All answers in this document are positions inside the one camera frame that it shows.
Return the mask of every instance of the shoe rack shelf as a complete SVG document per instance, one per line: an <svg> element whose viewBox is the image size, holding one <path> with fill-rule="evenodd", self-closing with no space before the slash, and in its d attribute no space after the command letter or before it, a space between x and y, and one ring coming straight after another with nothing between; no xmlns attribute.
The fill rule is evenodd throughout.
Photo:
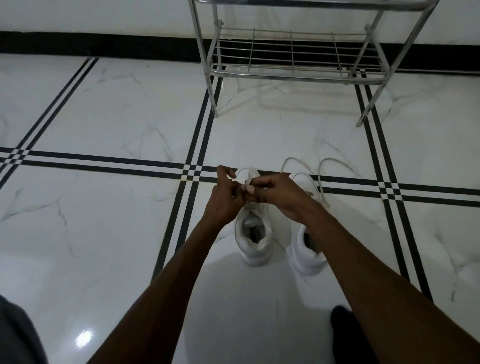
<svg viewBox="0 0 480 364"><path fill-rule="evenodd" d="M189 0L210 103L218 116L210 76L284 81L379 85L357 126L361 126L402 62L439 0ZM215 35L205 51L197 4L213 9ZM258 5L377 11L365 32L302 33L225 27L217 5ZM389 64L377 37L385 11L420 12L396 59Z"/></svg>

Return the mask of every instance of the floor tile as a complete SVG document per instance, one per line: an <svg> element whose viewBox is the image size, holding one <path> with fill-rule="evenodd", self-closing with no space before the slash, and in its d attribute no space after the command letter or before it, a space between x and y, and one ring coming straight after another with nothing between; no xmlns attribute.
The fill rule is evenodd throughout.
<svg viewBox="0 0 480 364"><path fill-rule="evenodd" d="M0 146L17 147L84 61L0 54Z"/></svg>
<svg viewBox="0 0 480 364"><path fill-rule="evenodd" d="M205 91L199 64L100 59L36 149L184 163Z"/></svg>
<svg viewBox="0 0 480 364"><path fill-rule="evenodd" d="M0 292L50 363L85 363L149 285L178 181L20 166L0 191ZM76 341L92 334L85 347Z"/></svg>
<svg viewBox="0 0 480 364"><path fill-rule="evenodd" d="M480 209L405 205L434 303L480 340Z"/></svg>
<svg viewBox="0 0 480 364"><path fill-rule="evenodd" d="M399 182L480 187L479 78L396 74L377 108Z"/></svg>
<svg viewBox="0 0 480 364"><path fill-rule="evenodd" d="M189 233L213 186L199 184ZM331 213L398 271L381 200L332 194L327 199ZM330 267L314 277L292 268L285 254L288 221L274 206L268 210L277 242L272 260L247 266L233 223L220 232L195 284L174 363L208 363L212 355L219 363L334 362L330 313L338 304L348 307L346 298Z"/></svg>
<svg viewBox="0 0 480 364"><path fill-rule="evenodd" d="M375 179L353 86L226 78L205 164L280 170L288 157L322 174Z"/></svg>

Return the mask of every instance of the forearm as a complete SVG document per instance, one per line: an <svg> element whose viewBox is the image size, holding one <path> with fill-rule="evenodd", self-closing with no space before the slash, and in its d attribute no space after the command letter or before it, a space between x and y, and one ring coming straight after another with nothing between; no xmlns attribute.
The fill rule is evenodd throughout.
<svg viewBox="0 0 480 364"><path fill-rule="evenodd" d="M199 222L89 363L171 362L193 286L219 231L205 218Z"/></svg>
<svg viewBox="0 0 480 364"><path fill-rule="evenodd" d="M381 363L478 361L480 345L333 216L316 203L304 211L307 228Z"/></svg>

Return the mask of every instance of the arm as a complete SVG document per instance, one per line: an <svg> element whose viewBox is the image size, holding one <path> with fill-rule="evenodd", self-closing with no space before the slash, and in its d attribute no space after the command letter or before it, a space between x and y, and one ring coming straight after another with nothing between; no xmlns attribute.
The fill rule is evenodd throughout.
<svg viewBox="0 0 480 364"><path fill-rule="evenodd" d="M200 269L220 230L245 205L235 173L217 169L218 184L190 237L126 313L89 363L170 363Z"/></svg>
<svg viewBox="0 0 480 364"><path fill-rule="evenodd" d="M247 187L251 198L276 205L308 228L381 363L480 362L479 343L375 257L287 174L258 177L252 185Z"/></svg>

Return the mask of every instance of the white sneaker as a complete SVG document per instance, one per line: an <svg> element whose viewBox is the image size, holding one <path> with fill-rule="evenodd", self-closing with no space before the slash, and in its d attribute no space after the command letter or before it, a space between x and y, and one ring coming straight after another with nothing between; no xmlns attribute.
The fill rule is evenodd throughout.
<svg viewBox="0 0 480 364"><path fill-rule="evenodd" d="M242 170L249 170L245 187L260 176L255 168L241 168L237 180ZM249 202L240 210L235 219L235 239L245 263L253 267L268 263L273 253L273 232L265 204Z"/></svg>
<svg viewBox="0 0 480 364"><path fill-rule="evenodd" d="M295 181L315 201L320 202L315 182L307 173L291 174L290 178ZM323 253L316 253L315 242L309 235L305 225L290 220L291 244L287 248L287 255L294 268L305 276L313 276L320 273L328 264Z"/></svg>

